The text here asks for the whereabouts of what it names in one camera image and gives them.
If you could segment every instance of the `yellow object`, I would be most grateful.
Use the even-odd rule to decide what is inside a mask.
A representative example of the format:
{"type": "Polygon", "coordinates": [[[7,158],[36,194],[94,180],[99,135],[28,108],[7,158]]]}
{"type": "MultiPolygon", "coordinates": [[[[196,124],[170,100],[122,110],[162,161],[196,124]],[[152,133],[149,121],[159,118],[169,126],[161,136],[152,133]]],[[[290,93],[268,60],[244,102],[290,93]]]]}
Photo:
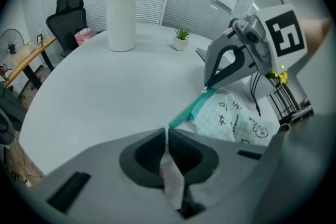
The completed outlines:
{"type": "Polygon", "coordinates": [[[287,82],[287,79],[288,79],[288,75],[287,75],[287,72],[282,72],[280,75],[278,75],[275,70],[272,68],[271,69],[271,72],[274,74],[274,76],[277,78],[279,77],[280,79],[280,84],[284,84],[287,82]]]}

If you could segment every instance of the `office chair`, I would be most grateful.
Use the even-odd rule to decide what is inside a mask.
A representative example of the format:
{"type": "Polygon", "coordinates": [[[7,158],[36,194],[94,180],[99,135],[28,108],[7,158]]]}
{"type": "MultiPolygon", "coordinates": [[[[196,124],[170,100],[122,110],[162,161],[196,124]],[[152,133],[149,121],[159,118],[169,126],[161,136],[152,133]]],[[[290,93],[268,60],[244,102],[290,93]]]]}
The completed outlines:
{"type": "Polygon", "coordinates": [[[78,47],[75,34],[87,28],[83,0],[58,0],[56,13],[47,18],[47,26],[63,48],[62,57],[78,47]]]}

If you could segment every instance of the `desk leg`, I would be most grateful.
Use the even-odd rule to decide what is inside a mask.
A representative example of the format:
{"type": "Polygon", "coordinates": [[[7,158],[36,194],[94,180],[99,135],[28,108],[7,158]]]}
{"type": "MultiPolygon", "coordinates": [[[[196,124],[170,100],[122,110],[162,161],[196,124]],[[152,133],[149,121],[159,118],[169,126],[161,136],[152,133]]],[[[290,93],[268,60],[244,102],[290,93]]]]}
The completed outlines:
{"type": "Polygon", "coordinates": [[[52,72],[52,71],[53,71],[53,69],[54,69],[54,67],[53,67],[53,65],[51,64],[51,62],[50,62],[50,60],[49,60],[49,58],[48,58],[48,56],[47,56],[47,53],[46,53],[46,51],[45,51],[45,50],[44,50],[44,51],[42,51],[42,52],[41,52],[41,55],[42,55],[42,57],[43,57],[44,61],[46,62],[46,64],[47,64],[48,68],[49,68],[49,69],[50,69],[50,71],[52,72]]]}
{"type": "Polygon", "coordinates": [[[27,76],[27,78],[30,80],[30,82],[36,87],[36,89],[39,89],[42,86],[42,83],[37,78],[33,70],[30,68],[30,66],[26,66],[23,70],[23,73],[27,76]]]}

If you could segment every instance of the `potted plant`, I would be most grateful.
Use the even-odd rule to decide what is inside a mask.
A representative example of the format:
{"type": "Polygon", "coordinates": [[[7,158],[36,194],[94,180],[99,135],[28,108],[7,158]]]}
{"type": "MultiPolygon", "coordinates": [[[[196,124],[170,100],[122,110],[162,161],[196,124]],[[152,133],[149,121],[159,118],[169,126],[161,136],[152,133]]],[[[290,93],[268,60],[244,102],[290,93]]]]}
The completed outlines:
{"type": "Polygon", "coordinates": [[[273,93],[275,88],[270,83],[269,79],[278,80],[280,84],[283,84],[287,82],[288,75],[287,72],[277,74],[273,68],[265,76],[261,76],[258,73],[253,74],[244,86],[244,91],[247,97],[253,101],[252,93],[256,100],[273,93]]]}
{"type": "Polygon", "coordinates": [[[190,33],[186,29],[177,29],[176,36],[173,37],[173,48],[175,50],[185,50],[189,41],[187,37],[190,36],[190,33]]]}

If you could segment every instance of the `cable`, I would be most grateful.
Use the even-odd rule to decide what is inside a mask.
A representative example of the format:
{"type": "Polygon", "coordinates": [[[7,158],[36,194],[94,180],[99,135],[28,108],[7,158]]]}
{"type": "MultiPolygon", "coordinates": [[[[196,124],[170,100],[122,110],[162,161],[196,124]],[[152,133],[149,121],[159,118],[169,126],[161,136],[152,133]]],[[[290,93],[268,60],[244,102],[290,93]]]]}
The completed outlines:
{"type": "Polygon", "coordinates": [[[253,98],[253,100],[254,100],[254,103],[256,104],[256,109],[257,109],[257,111],[258,111],[258,114],[259,114],[259,116],[261,116],[260,108],[259,108],[258,102],[257,102],[257,100],[256,100],[256,97],[255,97],[255,95],[254,95],[254,93],[255,93],[255,91],[256,91],[256,88],[257,88],[257,85],[255,85],[255,82],[256,82],[256,79],[257,79],[258,74],[259,74],[258,81],[259,81],[259,79],[260,79],[261,74],[260,74],[260,72],[258,71],[257,74],[256,74],[256,76],[255,76],[255,78],[254,78],[252,87],[251,87],[251,83],[252,83],[252,77],[253,77],[253,75],[251,76],[251,79],[250,79],[250,92],[251,92],[252,98],[253,98]]]}
{"type": "Polygon", "coordinates": [[[257,99],[256,99],[256,97],[255,97],[255,92],[256,92],[257,84],[258,84],[258,81],[259,81],[260,77],[261,77],[261,74],[259,73],[259,77],[258,77],[258,79],[257,79],[257,81],[256,81],[256,85],[255,85],[255,87],[254,87],[254,91],[253,91],[253,99],[255,100],[255,103],[256,103],[256,109],[257,109],[257,111],[258,111],[258,113],[259,113],[259,116],[261,116],[261,112],[260,112],[260,107],[259,107],[259,105],[258,105],[257,99]]]}
{"type": "Polygon", "coordinates": [[[0,133],[8,133],[11,136],[13,136],[14,138],[16,138],[17,140],[19,140],[19,138],[17,138],[14,134],[11,134],[10,132],[8,132],[8,125],[6,126],[6,129],[3,129],[2,127],[0,127],[0,133]]]}
{"type": "Polygon", "coordinates": [[[26,175],[26,178],[30,176],[30,177],[36,177],[36,178],[42,178],[43,176],[32,176],[32,175],[26,175]]]}
{"type": "Polygon", "coordinates": [[[0,97],[0,99],[2,99],[5,96],[6,89],[7,89],[7,87],[6,87],[6,85],[4,85],[4,90],[2,92],[2,96],[0,97]]]}

